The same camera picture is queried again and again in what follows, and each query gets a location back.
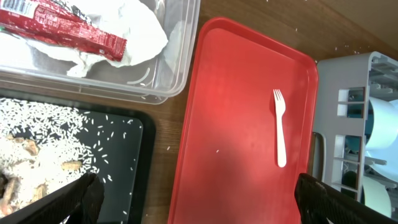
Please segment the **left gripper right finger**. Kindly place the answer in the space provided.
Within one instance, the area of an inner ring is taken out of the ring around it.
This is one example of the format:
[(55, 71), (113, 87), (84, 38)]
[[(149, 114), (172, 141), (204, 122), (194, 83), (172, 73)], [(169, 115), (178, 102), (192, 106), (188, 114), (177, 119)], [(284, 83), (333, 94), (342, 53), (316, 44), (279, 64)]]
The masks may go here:
[(302, 224), (397, 224), (306, 173), (299, 174), (294, 196)]

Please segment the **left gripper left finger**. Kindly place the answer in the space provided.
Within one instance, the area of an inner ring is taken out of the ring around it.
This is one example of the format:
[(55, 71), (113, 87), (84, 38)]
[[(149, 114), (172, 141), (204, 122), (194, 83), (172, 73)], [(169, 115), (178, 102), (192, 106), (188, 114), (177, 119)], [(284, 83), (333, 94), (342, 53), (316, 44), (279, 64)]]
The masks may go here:
[(74, 182), (1, 219), (1, 224), (96, 224), (104, 201), (104, 184), (87, 173)]

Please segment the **mint green bowl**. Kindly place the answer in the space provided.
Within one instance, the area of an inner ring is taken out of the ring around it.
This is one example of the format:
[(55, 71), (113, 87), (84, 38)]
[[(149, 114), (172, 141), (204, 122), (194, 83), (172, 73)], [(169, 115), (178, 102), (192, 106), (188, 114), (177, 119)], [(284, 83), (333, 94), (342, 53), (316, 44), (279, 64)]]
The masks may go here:
[(386, 187), (372, 178), (363, 177), (363, 192), (365, 206), (391, 217), (392, 205)]

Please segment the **rice and food scraps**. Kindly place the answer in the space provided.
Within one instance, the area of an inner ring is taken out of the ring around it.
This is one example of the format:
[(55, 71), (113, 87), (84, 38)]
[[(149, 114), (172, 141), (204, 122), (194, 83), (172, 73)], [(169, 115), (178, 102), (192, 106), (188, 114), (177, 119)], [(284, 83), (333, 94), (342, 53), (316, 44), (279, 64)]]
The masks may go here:
[(134, 120), (71, 106), (1, 98), (1, 217), (91, 172), (104, 182), (111, 151)]

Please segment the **white plastic fork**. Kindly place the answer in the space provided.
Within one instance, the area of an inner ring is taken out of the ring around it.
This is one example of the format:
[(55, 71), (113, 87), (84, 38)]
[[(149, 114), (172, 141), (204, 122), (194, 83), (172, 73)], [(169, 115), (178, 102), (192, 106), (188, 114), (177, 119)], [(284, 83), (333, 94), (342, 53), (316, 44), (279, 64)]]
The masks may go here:
[(275, 121), (277, 131), (277, 165), (279, 167), (285, 167), (287, 163), (287, 154), (282, 124), (282, 117), (285, 113), (285, 100), (279, 89), (274, 89), (273, 94), (275, 102)]

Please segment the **red snack wrapper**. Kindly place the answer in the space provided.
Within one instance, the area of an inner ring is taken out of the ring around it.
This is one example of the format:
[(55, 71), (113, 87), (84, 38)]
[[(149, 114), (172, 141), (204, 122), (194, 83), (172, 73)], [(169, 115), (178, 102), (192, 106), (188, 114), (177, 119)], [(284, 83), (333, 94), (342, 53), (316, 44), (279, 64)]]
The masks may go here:
[(91, 23), (67, 1), (1, 0), (1, 27), (47, 44), (71, 47), (121, 61), (127, 40)]

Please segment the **white napkin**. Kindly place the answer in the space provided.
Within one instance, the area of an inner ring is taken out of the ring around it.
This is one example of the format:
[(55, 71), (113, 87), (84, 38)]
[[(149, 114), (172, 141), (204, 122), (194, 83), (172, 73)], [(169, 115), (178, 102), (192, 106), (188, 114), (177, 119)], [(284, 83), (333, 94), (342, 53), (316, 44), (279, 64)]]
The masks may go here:
[[(77, 7), (97, 28), (127, 40), (123, 59), (120, 62), (107, 60), (116, 68), (134, 66), (150, 60), (167, 45), (167, 36), (155, 14), (138, 0), (76, 0), (64, 3)], [(55, 60), (75, 63), (67, 71), (70, 77), (85, 77), (94, 64), (106, 59), (76, 47), (46, 44), (40, 40), (1, 31), (1, 57), (8, 59), (8, 65), (21, 67), (26, 63), (28, 55), (25, 48), (28, 45)]]

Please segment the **light blue plate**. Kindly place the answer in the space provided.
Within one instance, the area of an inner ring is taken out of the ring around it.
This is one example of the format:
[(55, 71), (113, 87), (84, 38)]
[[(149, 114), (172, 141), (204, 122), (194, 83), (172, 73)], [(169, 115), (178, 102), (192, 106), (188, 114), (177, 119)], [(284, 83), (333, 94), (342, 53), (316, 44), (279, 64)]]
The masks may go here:
[(369, 114), (365, 133), (366, 157), (385, 161), (372, 168), (384, 177), (397, 182), (397, 100), (388, 102), (369, 98)]

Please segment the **grey dishwasher rack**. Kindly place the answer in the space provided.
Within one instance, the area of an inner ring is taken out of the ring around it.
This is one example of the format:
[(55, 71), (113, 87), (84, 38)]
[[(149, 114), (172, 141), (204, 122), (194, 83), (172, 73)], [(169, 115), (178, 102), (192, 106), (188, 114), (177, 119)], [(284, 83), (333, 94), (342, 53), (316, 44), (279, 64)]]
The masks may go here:
[(378, 181), (391, 200), (390, 218), (397, 220), (397, 182), (372, 168), (386, 162), (366, 157), (365, 133), (369, 98), (397, 100), (397, 61), (370, 52), (322, 60), (317, 68), (313, 176), (363, 204), (363, 177)]

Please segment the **black food waste tray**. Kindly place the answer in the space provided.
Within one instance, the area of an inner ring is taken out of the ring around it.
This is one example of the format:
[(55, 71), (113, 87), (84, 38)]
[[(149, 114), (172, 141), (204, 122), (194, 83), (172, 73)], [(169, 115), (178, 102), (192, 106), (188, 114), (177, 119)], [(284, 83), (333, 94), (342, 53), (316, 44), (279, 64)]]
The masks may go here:
[(106, 171), (114, 177), (104, 183), (104, 201), (99, 223), (140, 223), (144, 208), (147, 182), (154, 149), (156, 128), (152, 118), (140, 111), (96, 105), (94, 103), (67, 100), (16, 90), (1, 90), (1, 98), (71, 106), (82, 110), (122, 116), (134, 120), (127, 133), (127, 142), (111, 151), (111, 163)]

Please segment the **clear plastic waste bin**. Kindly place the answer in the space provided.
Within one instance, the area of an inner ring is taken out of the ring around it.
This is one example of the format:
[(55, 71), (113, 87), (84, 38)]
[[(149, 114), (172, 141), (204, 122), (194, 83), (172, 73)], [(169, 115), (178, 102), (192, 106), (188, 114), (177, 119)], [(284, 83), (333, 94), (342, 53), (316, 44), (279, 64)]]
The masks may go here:
[(85, 77), (70, 77), (75, 63), (55, 60), (27, 46), (26, 63), (8, 65), (1, 57), (3, 82), (85, 95), (158, 105), (179, 94), (187, 81), (197, 31), (200, 2), (140, 1), (156, 16), (168, 42), (154, 58), (134, 66), (116, 68), (107, 58), (92, 66)]

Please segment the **red serving tray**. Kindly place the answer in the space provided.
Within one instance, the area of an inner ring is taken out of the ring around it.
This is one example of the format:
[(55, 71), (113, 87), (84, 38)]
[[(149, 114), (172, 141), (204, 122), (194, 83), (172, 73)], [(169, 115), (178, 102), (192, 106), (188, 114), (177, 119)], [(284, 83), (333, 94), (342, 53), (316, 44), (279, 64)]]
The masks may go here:
[[(285, 100), (287, 163), (277, 165), (273, 90)], [(242, 24), (201, 28), (169, 223), (299, 223), (318, 90), (315, 62)]]

